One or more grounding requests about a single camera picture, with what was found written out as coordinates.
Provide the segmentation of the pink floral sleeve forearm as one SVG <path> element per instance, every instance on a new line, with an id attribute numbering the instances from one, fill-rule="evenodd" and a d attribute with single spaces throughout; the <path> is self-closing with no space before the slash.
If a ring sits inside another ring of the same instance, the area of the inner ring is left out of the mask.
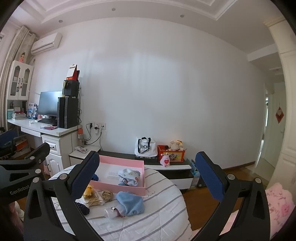
<path id="1" fill-rule="evenodd" d="M 284 189 L 279 182 L 274 183 L 274 185 L 267 188 L 265 190 L 265 193 L 268 202 L 270 217 L 270 240 L 280 231 L 280 229 L 288 221 L 288 218 L 290 217 L 292 211 L 295 208 L 295 202 L 293 201 L 291 192 Z M 231 231 L 231 228 L 233 228 L 236 217 L 239 213 L 239 209 L 231 213 L 220 235 L 223 236 L 225 233 Z M 250 225 L 250 227 L 247 227 L 246 230 L 243 232 L 246 232 L 246 234 L 248 234 L 250 232 L 253 232 L 254 228 L 256 228 L 256 225 L 252 224 Z M 238 234 L 236 234 L 234 240 L 239 240 L 240 237 L 247 237 L 243 232 L 239 232 Z"/>

